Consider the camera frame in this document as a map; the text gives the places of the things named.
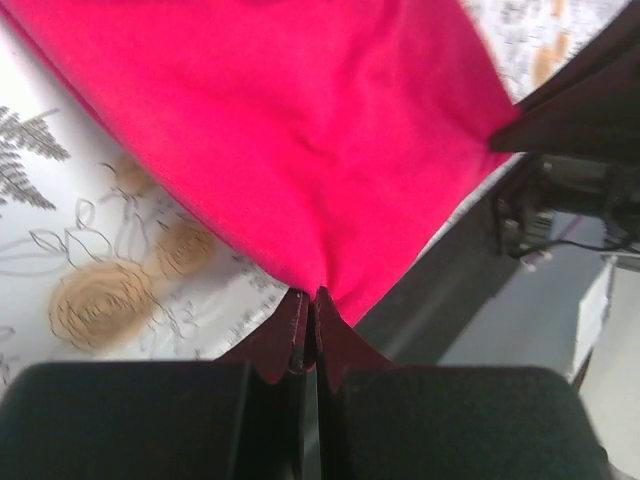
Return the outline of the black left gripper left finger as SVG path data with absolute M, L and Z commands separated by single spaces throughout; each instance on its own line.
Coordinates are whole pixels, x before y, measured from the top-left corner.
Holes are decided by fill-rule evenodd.
M 308 298 L 216 360 L 42 363 L 1 401 L 5 479 L 298 479 Z

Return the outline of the bright pink t shirt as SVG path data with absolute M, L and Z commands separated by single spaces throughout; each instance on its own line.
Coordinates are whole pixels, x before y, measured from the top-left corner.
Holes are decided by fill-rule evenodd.
M 456 1 L 5 1 L 192 215 L 357 323 L 504 162 L 516 117 Z

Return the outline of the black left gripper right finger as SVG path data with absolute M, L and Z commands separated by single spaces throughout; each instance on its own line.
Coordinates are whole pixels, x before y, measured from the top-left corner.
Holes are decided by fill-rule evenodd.
M 572 386 L 538 367 L 402 366 L 313 303 L 325 479 L 608 479 Z

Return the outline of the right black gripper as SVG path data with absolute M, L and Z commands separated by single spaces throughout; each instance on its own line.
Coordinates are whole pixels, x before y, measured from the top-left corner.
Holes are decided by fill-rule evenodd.
M 616 255 L 637 270 L 639 3 L 629 2 L 519 109 L 516 120 L 491 135 L 490 149 L 554 155 L 524 155 L 497 185 L 498 252 L 524 262 L 572 246 Z M 553 234 L 559 213 L 599 221 L 602 238 L 587 244 Z

